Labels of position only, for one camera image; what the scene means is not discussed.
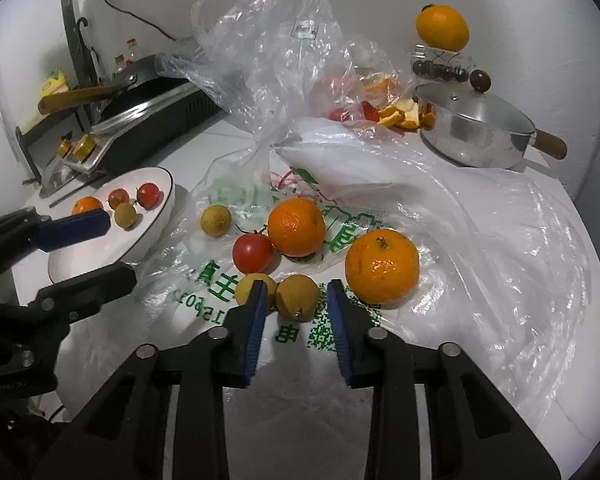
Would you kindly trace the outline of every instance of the pan handle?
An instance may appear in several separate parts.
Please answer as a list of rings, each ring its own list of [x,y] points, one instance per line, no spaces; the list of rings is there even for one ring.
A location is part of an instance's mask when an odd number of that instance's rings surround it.
[[[563,160],[567,156],[567,144],[555,135],[544,130],[536,130],[533,147],[553,158]]]
[[[59,112],[67,108],[74,108],[87,103],[109,99],[117,90],[119,88],[115,86],[96,86],[47,95],[40,99],[38,110],[43,115]]]

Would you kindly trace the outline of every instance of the white plate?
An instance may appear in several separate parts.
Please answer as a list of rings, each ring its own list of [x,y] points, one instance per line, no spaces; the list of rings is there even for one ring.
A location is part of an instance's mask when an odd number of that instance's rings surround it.
[[[153,182],[162,192],[160,203],[147,211],[135,205],[138,220],[129,231],[117,225],[113,210],[107,203],[109,193],[122,188],[134,199],[136,189],[145,182]],[[85,272],[99,269],[118,260],[138,261],[160,238],[171,218],[175,205],[173,177],[164,168],[139,168],[107,182],[91,196],[102,202],[111,217],[111,228],[104,236],[86,240],[49,254],[48,273],[52,282],[58,283]]]

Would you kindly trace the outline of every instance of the clear plastic bag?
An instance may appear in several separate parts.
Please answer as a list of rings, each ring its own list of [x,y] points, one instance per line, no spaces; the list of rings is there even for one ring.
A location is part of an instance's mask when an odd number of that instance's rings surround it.
[[[323,250],[282,258],[274,279],[307,274],[324,292],[329,280],[344,280],[356,236],[381,226],[402,232],[420,255],[416,289],[391,310],[349,290],[351,299],[408,342],[459,343],[536,427],[588,303],[586,252],[562,207],[522,175],[456,168],[378,124],[310,118],[365,98],[327,0],[200,0],[192,18],[200,46],[163,54],[163,73],[196,82],[259,140],[211,164],[137,263],[133,294],[74,326],[80,348],[65,349],[56,370],[72,386],[65,405],[81,408],[136,346],[185,344],[236,306],[241,274],[231,253],[240,232],[207,237],[199,225],[207,206],[225,204],[251,231],[276,202],[301,195],[323,213]],[[316,28],[315,41],[291,37],[297,19],[318,24],[299,31]],[[268,316],[252,385],[225,394],[232,478],[362,477],[371,395],[344,385],[325,303],[323,294],[305,324]]]
[[[588,301],[581,240],[561,206],[524,176],[437,168],[393,132],[365,121],[296,120],[276,145],[216,160],[157,251],[138,265],[133,296],[88,322],[90,340],[99,343],[84,359],[98,355],[106,377],[137,344],[168,348],[222,323],[235,306],[231,291],[241,274],[231,249],[240,233],[233,228],[211,240],[200,229],[200,214],[224,203],[242,230],[261,229],[278,200],[298,195],[323,211],[329,227],[324,251],[305,262],[283,258],[274,279],[302,273],[320,286],[343,279],[353,238],[380,226],[403,232],[418,247],[420,282],[400,308],[372,308],[378,322],[414,344],[456,341],[537,425],[570,363]],[[276,317],[267,319],[264,348],[275,347],[278,324],[288,323]],[[317,319],[296,326],[295,346],[319,368],[334,356],[326,313],[319,310]],[[315,330],[322,331],[317,346],[311,343]],[[263,351],[259,366],[271,365],[272,355]],[[333,372],[330,379],[340,381]],[[86,389],[93,393],[93,384]]]
[[[360,118],[364,88],[328,0],[198,0],[195,42],[158,72],[196,83],[256,138],[299,116]]]
[[[382,109],[401,97],[411,96],[415,88],[411,84],[411,74],[397,71],[375,41],[353,36],[347,48],[356,74],[365,87],[365,99],[375,108]]]

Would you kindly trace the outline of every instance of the white countertop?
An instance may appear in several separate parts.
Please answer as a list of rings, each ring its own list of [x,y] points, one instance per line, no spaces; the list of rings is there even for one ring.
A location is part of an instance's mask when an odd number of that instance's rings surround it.
[[[422,142],[414,136],[410,142]],[[160,165],[171,172],[178,186],[190,191],[204,176],[209,161],[218,156],[248,147],[250,134],[239,130],[226,119],[210,121],[190,134],[177,139],[157,154],[147,165]],[[536,428],[536,435],[556,461],[563,479],[576,471],[600,440],[600,262],[589,235],[560,182],[550,176],[550,170],[538,151],[529,148],[523,170],[545,192],[550,193],[565,206],[571,223],[582,237],[587,248],[591,273],[590,305],[587,307],[583,325],[576,333],[575,355],[571,368],[565,375],[551,409]],[[48,204],[80,185],[78,179],[69,183],[50,199],[41,200],[36,192],[26,205],[35,206],[38,213],[61,218],[70,214],[75,200],[89,195],[93,188],[87,187],[53,209]],[[184,197],[184,191],[176,190],[176,209]],[[47,274],[48,255],[37,251],[13,266],[13,279],[20,304],[32,301],[37,291],[50,285]],[[69,351],[67,345],[63,351]],[[58,395],[62,399],[62,383]]]

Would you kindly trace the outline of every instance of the orange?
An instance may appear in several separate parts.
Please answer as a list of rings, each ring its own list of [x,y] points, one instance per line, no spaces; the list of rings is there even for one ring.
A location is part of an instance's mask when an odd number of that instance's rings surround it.
[[[86,196],[74,204],[74,208],[71,209],[71,214],[77,215],[86,213],[87,211],[93,211],[94,209],[103,209],[102,202],[93,196]]]
[[[344,273],[360,300],[371,304],[393,303],[418,283],[418,250],[399,232],[371,231],[352,243],[344,260]]]
[[[418,35],[429,46],[458,52],[469,43],[469,27],[457,10],[446,5],[425,7],[416,18]]]
[[[319,251],[326,231],[318,206],[299,196],[279,203],[267,221],[269,240],[285,256],[299,258]]]

